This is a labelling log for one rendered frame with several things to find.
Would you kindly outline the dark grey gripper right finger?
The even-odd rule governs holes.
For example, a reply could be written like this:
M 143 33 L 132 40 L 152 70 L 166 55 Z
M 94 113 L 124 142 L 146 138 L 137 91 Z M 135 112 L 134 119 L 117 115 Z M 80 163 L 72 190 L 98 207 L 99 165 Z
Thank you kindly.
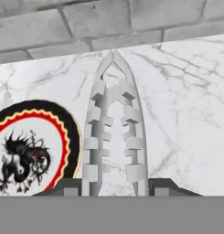
M 149 178 L 150 197 L 200 197 L 200 194 L 179 187 L 171 178 Z

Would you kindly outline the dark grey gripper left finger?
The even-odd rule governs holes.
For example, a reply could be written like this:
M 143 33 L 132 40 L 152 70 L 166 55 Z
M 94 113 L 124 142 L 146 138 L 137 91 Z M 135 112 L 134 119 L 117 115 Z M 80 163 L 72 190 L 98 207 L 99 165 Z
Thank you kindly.
M 52 188 L 35 194 L 35 197 L 80 197 L 81 179 L 62 178 Z

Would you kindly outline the grey metal tongs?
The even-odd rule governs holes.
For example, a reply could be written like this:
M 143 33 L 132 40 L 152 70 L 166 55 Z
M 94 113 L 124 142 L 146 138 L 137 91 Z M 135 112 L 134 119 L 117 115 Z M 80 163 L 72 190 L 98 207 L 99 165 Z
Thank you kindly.
M 124 77 L 108 88 L 103 74 L 112 64 L 120 69 Z M 132 162 L 126 166 L 126 178 L 138 197 L 147 197 L 147 146 L 142 104 L 132 69 L 116 50 L 111 50 L 101 62 L 91 89 L 83 140 L 81 194 L 85 197 L 98 196 L 102 176 L 110 171 L 110 167 L 102 162 L 104 156 L 111 154 L 103 143 L 112 139 L 105 129 L 113 125 L 108 109 L 115 101 L 123 105 L 122 125 L 129 128 L 123 135 L 126 143 L 124 154 L 132 158 Z

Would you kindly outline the black-rimmed plate with dragon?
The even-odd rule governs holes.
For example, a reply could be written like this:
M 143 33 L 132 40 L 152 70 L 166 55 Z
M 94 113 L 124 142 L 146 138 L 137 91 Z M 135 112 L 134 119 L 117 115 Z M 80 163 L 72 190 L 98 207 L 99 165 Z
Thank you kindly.
M 73 179 L 80 162 L 75 117 L 52 101 L 21 101 L 0 111 L 0 197 L 48 192 Z

